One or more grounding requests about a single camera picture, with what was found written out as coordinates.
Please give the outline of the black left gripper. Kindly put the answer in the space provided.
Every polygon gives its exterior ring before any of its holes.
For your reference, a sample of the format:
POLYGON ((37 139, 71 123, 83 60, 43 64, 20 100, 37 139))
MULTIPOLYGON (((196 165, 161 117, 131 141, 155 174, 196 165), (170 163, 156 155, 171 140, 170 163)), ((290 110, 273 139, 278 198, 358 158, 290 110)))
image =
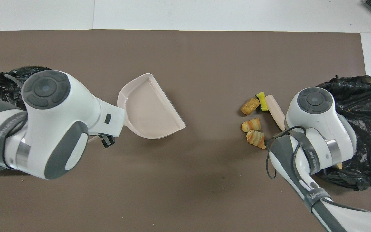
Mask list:
POLYGON ((101 138, 101 142, 105 148, 115 144, 115 137, 113 135, 99 133, 98 136, 101 138))

